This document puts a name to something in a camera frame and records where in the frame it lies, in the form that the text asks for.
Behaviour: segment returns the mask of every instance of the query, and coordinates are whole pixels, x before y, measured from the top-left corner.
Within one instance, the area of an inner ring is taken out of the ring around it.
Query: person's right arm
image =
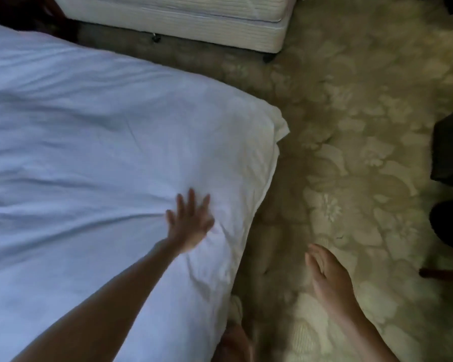
[[[363,362],[399,362],[362,312],[354,296],[351,277],[334,254],[323,246],[313,244],[305,254],[305,262],[312,272],[319,302],[343,330]]]

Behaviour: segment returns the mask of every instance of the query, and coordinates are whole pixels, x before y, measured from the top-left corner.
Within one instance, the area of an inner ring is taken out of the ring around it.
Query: hand
[[[314,255],[321,261],[322,271]],[[311,244],[305,253],[305,263],[312,272],[317,299],[336,322],[345,324],[364,317],[354,296],[351,277],[334,254]]]
[[[208,194],[197,208],[195,191],[190,188],[186,206],[183,196],[178,194],[176,196],[176,213],[171,210],[166,211],[166,221],[169,225],[168,239],[179,245],[181,253],[198,245],[215,224],[215,219],[208,211],[209,205],[210,195]]]

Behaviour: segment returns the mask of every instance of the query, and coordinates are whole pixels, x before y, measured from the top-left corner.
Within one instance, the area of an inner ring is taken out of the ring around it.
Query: floral patterned carpet
[[[404,362],[453,362],[453,268],[428,213],[453,195],[429,180],[430,135],[453,111],[453,18],[441,0],[298,1],[284,50],[261,54],[98,25],[82,44],[197,72],[278,106],[291,133],[252,226],[234,291],[258,361],[355,361],[313,297],[307,244],[353,277]]]

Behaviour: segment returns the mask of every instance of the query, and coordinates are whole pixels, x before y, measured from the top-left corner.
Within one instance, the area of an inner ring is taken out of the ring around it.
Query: bed leg
[[[152,40],[154,43],[159,43],[159,42],[161,41],[161,35],[160,35],[160,34],[153,33],[153,35],[151,36],[151,40]]]
[[[277,54],[278,53],[264,53],[263,57],[262,57],[262,60],[266,64],[270,63],[270,62],[272,62],[275,59],[275,57],[277,57]]]

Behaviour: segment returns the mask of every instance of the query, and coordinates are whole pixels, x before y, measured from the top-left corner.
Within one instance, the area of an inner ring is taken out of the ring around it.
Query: mattress
[[[55,0],[68,18],[144,32],[277,53],[296,0],[277,23],[215,16],[111,0]]]
[[[147,254],[188,187],[211,194],[215,226],[115,361],[209,361],[287,133],[211,78],[0,27],[0,362]]]
[[[288,0],[112,0],[140,6],[178,9],[211,15],[278,22]]]

